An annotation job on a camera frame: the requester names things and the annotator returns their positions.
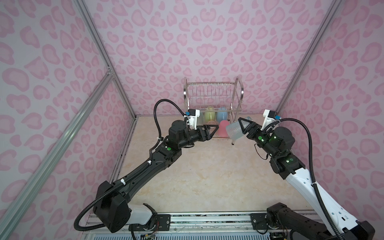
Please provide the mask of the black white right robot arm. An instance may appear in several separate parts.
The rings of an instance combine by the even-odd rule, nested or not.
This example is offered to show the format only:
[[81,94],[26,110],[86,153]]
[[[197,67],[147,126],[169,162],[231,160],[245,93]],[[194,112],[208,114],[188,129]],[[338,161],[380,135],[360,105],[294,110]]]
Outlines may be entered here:
[[[243,134],[255,141],[270,157],[273,171],[294,187],[321,218],[315,222],[277,203],[267,209],[266,226],[275,229],[286,227],[309,240],[372,240],[374,227],[367,221],[359,221],[343,208],[317,181],[313,166],[313,141],[309,128],[301,121],[285,118],[265,127],[239,118]],[[295,143],[292,132],[280,127],[281,122],[295,122],[307,133],[309,142],[309,165],[295,156],[291,148]]]

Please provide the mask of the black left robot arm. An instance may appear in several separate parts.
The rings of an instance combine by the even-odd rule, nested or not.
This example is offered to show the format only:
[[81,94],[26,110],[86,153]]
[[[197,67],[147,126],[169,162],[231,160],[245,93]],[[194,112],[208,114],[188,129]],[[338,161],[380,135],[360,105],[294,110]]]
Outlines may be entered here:
[[130,206],[129,202],[153,177],[169,168],[182,155],[183,148],[211,140],[218,129],[218,125],[203,125],[191,130],[186,122],[174,121],[168,136],[144,163],[112,184],[99,186],[94,214],[111,233],[125,225],[141,225],[151,231],[158,213],[148,204]]

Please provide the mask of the light green ceramic mug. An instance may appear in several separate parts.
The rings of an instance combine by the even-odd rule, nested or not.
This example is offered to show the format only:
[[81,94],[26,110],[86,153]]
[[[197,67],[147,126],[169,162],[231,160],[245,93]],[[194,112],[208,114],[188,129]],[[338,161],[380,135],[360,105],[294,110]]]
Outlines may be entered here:
[[216,119],[216,112],[214,107],[208,106],[204,113],[205,122],[214,121]]

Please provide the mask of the translucent pink plastic cup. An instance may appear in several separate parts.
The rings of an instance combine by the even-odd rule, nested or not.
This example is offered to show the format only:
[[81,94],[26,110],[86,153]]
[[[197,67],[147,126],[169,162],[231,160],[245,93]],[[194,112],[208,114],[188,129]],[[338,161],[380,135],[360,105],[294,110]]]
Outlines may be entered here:
[[207,125],[209,126],[209,130],[217,130],[218,124],[216,121],[208,121]]

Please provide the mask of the opaque pink plastic cup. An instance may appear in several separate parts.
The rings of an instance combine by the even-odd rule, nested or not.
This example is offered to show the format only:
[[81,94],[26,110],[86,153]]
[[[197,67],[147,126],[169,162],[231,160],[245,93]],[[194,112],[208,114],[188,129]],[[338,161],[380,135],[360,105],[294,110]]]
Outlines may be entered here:
[[229,137],[229,135],[228,135],[228,133],[227,133],[227,129],[226,129],[226,127],[227,126],[229,126],[231,123],[229,122],[229,121],[227,121],[227,120],[222,120],[222,121],[220,121],[220,123],[219,123],[219,129],[218,129],[218,131],[217,131],[217,136],[219,137],[219,138],[228,138]]

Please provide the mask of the light blue ceramic mug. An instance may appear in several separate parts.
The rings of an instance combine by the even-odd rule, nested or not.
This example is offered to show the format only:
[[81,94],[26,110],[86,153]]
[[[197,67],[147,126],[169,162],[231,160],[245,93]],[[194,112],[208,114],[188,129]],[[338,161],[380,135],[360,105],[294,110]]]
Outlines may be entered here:
[[221,121],[226,121],[228,119],[229,112],[227,108],[220,107],[216,113],[216,121],[220,123]]

